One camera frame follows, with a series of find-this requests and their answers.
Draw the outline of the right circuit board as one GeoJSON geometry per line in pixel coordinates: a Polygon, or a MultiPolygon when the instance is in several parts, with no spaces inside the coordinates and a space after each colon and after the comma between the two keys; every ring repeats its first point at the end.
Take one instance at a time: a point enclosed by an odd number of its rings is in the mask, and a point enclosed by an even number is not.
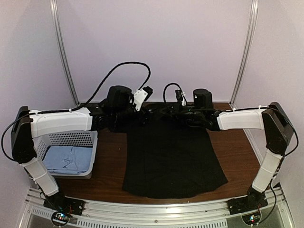
{"type": "Polygon", "coordinates": [[[260,222],[261,214],[259,212],[244,214],[242,220],[246,225],[254,226],[260,222]]]}

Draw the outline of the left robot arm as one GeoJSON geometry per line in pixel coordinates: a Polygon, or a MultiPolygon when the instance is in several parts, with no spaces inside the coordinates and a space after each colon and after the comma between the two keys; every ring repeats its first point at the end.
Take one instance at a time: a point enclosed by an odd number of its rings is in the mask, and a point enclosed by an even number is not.
{"type": "Polygon", "coordinates": [[[11,126],[12,158],[31,175],[50,204],[58,211],[64,211],[68,207],[68,200],[39,158],[34,140],[58,135],[67,143],[85,143],[83,134],[86,132],[104,128],[114,130],[141,116],[144,113],[142,105],[152,93],[153,89],[149,86],[133,93],[125,86],[116,85],[110,87],[103,101],[86,102],[74,109],[31,111],[23,106],[11,126]]]}

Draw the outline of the right aluminium corner post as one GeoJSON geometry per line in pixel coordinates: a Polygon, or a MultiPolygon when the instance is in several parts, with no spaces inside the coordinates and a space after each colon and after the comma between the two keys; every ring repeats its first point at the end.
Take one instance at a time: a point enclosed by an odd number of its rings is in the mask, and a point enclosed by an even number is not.
{"type": "Polygon", "coordinates": [[[234,86],[232,96],[231,96],[231,99],[229,102],[229,104],[232,107],[235,107],[237,96],[238,96],[238,93],[241,88],[242,79],[245,75],[246,66],[247,66],[247,63],[249,60],[250,49],[251,49],[252,42],[254,39],[257,18],[258,18],[258,5],[259,5],[259,0],[251,1],[251,9],[250,9],[250,15],[249,15],[249,21],[248,21],[248,27],[247,27],[247,35],[246,35],[246,39],[245,39],[243,54],[242,54],[242,58],[240,61],[240,66],[239,66],[239,70],[237,73],[237,79],[235,82],[235,86],[234,86]]]}

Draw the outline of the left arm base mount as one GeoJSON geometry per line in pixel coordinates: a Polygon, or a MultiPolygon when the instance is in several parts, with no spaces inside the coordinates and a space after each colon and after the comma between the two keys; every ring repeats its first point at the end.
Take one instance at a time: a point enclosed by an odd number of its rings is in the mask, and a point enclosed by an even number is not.
{"type": "Polygon", "coordinates": [[[45,196],[43,206],[55,211],[64,212],[69,215],[82,215],[84,204],[83,200],[73,199],[64,195],[55,194],[53,196],[45,196]]]}

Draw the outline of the circuit board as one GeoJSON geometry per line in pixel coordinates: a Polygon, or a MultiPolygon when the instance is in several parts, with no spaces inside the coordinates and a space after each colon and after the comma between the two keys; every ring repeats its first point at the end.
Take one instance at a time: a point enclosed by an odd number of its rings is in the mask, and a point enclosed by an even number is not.
{"type": "Polygon", "coordinates": [[[64,226],[66,225],[70,219],[72,218],[71,215],[60,212],[60,211],[56,211],[51,215],[51,222],[55,225],[55,226],[64,226]]]}
{"type": "Polygon", "coordinates": [[[246,225],[254,226],[260,222],[261,214],[259,212],[244,214],[242,220],[246,225]]]}

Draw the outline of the folded light blue shirt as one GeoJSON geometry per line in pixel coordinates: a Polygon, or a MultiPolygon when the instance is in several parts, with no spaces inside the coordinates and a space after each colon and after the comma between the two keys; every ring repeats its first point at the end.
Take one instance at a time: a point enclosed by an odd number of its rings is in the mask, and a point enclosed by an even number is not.
{"type": "Polygon", "coordinates": [[[51,146],[43,163],[47,170],[58,174],[81,174],[90,169],[93,148],[51,146]]]}

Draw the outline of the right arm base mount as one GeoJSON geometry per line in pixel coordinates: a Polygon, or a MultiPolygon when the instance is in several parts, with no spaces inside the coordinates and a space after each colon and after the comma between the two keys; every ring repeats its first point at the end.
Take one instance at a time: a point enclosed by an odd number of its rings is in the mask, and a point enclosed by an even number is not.
{"type": "Polygon", "coordinates": [[[258,210],[268,205],[264,194],[248,194],[240,198],[232,198],[227,201],[230,215],[258,210]]]}

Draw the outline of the aluminium corner post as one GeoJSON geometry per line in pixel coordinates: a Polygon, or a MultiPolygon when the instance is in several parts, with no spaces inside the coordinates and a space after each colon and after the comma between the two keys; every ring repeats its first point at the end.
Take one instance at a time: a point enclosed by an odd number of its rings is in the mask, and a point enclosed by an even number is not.
{"type": "Polygon", "coordinates": [[[237,73],[237,79],[235,82],[235,86],[234,86],[232,96],[231,96],[231,99],[229,102],[229,104],[232,107],[235,107],[237,96],[238,96],[238,93],[241,88],[242,79],[245,75],[246,66],[247,66],[247,63],[249,60],[250,49],[251,49],[252,42],[254,39],[257,18],[258,18],[258,5],[259,5],[259,0],[251,1],[251,9],[250,9],[250,15],[249,15],[249,21],[248,21],[248,27],[247,27],[247,35],[246,35],[246,39],[245,39],[243,54],[242,54],[242,58],[240,61],[240,66],[239,66],[239,70],[237,73]]]}
{"type": "Polygon", "coordinates": [[[55,29],[55,36],[56,36],[58,50],[59,50],[59,56],[60,56],[60,60],[62,63],[64,75],[65,75],[65,78],[67,81],[67,86],[71,93],[74,105],[78,105],[79,100],[78,100],[78,97],[76,94],[75,85],[74,85],[74,82],[73,82],[73,79],[71,76],[71,72],[70,72],[70,67],[68,64],[67,54],[66,54],[65,45],[64,45],[64,39],[63,39],[63,35],[62,35],[62,29],[61,29],[61,25],[60,25],[57,0],[50,0],[49,3],[50,3],[50,10],[51,10],[51,14],[52,14],[54,29],[55,29]]]}

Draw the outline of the black long sleeve shirt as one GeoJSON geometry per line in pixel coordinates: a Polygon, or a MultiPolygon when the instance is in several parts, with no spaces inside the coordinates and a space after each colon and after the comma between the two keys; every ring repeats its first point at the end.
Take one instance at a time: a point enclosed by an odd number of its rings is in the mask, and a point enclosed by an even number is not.
{"type": "Polygon", "coordinates": [[[127,137],[123,190],[153,199],[191,198],[228,180],[204,128],[192,128],[164,115],[165,105],[149,104],[147,125],[124,123],[113,131],[127,137]]]}

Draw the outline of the left circuit board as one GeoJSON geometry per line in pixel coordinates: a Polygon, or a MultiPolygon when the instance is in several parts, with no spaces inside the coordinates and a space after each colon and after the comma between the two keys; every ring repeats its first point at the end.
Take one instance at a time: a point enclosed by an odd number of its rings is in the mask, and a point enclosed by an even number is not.
{"type": "Polygon", "coordinates": [[[72,218],[71,215],[60,212],[60,211],[56,211],[51,215],[51,222],[55,225],[55,226],[64,226],[66,225],[70,219],[72,218]]]}

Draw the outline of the left aluminium corner post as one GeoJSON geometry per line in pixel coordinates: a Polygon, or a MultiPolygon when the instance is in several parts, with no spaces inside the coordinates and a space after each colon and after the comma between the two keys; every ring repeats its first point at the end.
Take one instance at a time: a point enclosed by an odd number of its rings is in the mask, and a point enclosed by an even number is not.
{"type": "Polygon", "coordinates": [[[64,39],[63,39],[63,35],[62,35],[62,29],[61,29],[61,25],[60,25],[57,0],[50,0],[49,3],[50,3],[50,10],[51,10],[51,14],[52,14],[54,29],[55,29],[55,36],[56,36],[58,50],[59,50],[59,56],[60,56],[60,60],[62,63],[64,75],[65,75],[65,78],[67,81],[67,86],[71,93],[74,105],[78,105],[79,100],[78,100],[78,97],[76,94],[75,85],[74,85],[74,82],[73,82],[73,79],[71,76],[71,72],[70,72],[70,67],[68,64],[67,54],[66,54],[65,45],[64,45],[64,39]]]}

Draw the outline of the front aluminium rail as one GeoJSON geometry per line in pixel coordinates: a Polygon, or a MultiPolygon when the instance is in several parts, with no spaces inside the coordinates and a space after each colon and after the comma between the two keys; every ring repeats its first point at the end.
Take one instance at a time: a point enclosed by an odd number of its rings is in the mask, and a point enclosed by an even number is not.
{"type": "Polygon", "coordinates": [[[266,191],[268,205],[230,215],[227,199],[181,204],[122,204],[86,200],[82,215],[73,215],[65,228],[252,228],[242,215],[259,212],[258,228],[293,228],[281,188],[266,191]]]}

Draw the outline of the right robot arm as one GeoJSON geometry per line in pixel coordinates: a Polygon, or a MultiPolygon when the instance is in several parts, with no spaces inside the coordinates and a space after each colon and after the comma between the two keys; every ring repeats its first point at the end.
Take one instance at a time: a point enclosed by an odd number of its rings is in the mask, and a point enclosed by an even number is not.
{"type": "Polygon", "coordinates": [[[243,204],[254,209],[262,201],[264,192],[280,170],[289,153],[286,151],[296,130],[278,102],[253,108],[215,109],[212,93],[207,89],[193,91],[193,104],[188,105],[182,90],[176,90],[177,102],[167,104],[163,113],[191,127],[203,127],[211,131],[231,129],[258,129],[265,133],[266,154],[259,171],[248,189],[243,204]]]}

